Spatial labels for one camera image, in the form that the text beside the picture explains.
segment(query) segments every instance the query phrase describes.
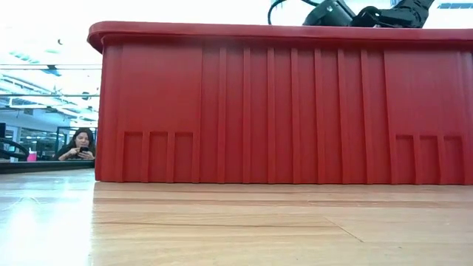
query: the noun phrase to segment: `glass wall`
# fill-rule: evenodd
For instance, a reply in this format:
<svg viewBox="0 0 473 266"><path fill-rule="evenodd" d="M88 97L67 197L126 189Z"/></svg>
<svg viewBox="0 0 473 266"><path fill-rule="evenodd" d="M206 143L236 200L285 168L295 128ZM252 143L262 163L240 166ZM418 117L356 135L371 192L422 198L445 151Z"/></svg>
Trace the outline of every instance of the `glass wall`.
<svg viewBox="0 0 473 266"><path fill-rule="evenodd" d="M19 143L36 153L36 160L51 160L56 153L55 146L58 141L62 147L67 141L67 135L60 132L44 132L35 129L22 128Z"/></svg>

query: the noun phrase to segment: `rectangular recessed panel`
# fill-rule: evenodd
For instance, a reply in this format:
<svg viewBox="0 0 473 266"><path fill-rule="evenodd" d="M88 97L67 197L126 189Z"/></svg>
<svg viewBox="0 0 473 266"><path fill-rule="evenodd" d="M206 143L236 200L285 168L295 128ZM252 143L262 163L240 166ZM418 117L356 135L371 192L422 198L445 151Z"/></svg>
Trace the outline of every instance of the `rectangular recessed panel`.
<svg viewBox="0 0 473 266"><path fill-rule="evenodd" d="M143 133L125 132L123 141L123 181L140 182Z"/></svg>
<svg viewBox="0 0 473 266"><path fill-rule="evenodd" d="M443 183L463 184L465 181L465 161L460 137L445 137L446 178Z"/></svg>
<svg viewBox="0 0 473 266"><path fill-rule="evenodd" d="M418 184L438 184L440 182L440 164L438 141L436 136L421 136L421 170Z"/></svg>
<svg viewBox="0 0 473 266"><path fill-rule="evenodd" d="M188 183L192 174L192 133L176 133L174 182Z"/></svg>
<svg viewBox="0 0 473 266"><path fill-rule="evenodd" d="M166 181L166 158L168 154L168 133L152 132L149 135L149 181Z"/></svg>
<svg viewBox="0 0 473 266"><path fill-rule="evenodd" d="M397 136L396 150L398 154L398 183L414 184L415 161L414 161L414 138L413 136Z"/></svg>

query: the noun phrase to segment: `red plastic bin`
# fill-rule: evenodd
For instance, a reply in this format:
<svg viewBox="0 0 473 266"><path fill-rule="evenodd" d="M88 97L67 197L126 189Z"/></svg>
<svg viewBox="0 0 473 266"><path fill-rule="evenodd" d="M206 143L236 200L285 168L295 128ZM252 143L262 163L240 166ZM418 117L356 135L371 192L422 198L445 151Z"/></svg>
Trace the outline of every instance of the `red plastic bin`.
<svg viewBox="0 0 473 266"><path fill-rule="evenodd" d="M96 179L472 184L473 30L105 21Z"/></svg>

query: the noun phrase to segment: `fluorescent light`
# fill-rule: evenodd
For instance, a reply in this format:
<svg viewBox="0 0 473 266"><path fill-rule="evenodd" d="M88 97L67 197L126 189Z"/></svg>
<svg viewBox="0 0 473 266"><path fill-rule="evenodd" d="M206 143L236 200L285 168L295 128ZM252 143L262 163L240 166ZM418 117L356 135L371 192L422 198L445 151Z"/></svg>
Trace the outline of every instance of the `fluorescent light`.
<svg viewBox="0 0 473 266"><path fill-rule="evenodd" d="M10 105L10 108L14 109L43 109L47 108L47 106L41 104L22 104L22 105Z"/></svg>
<svg viewBox="0 0 473 266"><path fill-rule="evenodd" d="M76 126L76 127L97 127L98 123L97 122L86 122L82 120L71 120L70 126Z"/></svg>
<svg viewBox="0 0 473 266"><path fill-rule="evenodd" d="M81 114L81 113L76 113L76 112L71 112L69 110L66 110L66 109L62 109L62 108L55 108L56 110L58 110L59 112L65 114L65 115L70 115L70 116L73 116L73 117L77 117L77 118L86 118L86 119L90 119L90 120L98 120L98 113L92 113L92 114Z"/></svg>
<svg viewBox="0 0 473 266"><path fill-rule="evenodd" d="M20 70L102 70L101 64L0 64L0 69Z"/></svg>

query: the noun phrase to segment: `wooden floor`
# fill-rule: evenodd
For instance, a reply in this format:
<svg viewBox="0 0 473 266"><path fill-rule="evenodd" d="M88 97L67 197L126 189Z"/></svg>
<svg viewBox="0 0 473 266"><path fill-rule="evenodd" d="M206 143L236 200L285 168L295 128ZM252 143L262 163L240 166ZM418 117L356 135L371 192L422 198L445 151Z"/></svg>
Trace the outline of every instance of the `wooden floor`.
<svg viewBox="0 0 473 266"><path fill-rule="evenodd" d="M0 265L473 265L473 187L0 175Z"/></svg>

